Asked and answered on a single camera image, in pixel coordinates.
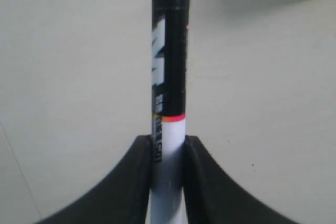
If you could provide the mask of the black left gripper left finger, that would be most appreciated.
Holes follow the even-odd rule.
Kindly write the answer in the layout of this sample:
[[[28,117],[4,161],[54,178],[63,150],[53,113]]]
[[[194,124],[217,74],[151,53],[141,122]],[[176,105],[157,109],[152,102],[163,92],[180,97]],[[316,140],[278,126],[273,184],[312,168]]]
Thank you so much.
[[[151,138],[139,135],[102,181],[40,223],[145,223],[151,174]]]

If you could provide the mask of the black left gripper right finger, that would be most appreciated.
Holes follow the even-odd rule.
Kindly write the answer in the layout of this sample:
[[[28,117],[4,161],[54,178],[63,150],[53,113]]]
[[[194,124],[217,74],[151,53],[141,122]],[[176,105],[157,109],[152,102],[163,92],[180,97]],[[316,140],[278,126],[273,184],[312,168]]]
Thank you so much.
[[[188,135],[183,148],[188,223],[293,223],[235,182],[201,140]]]

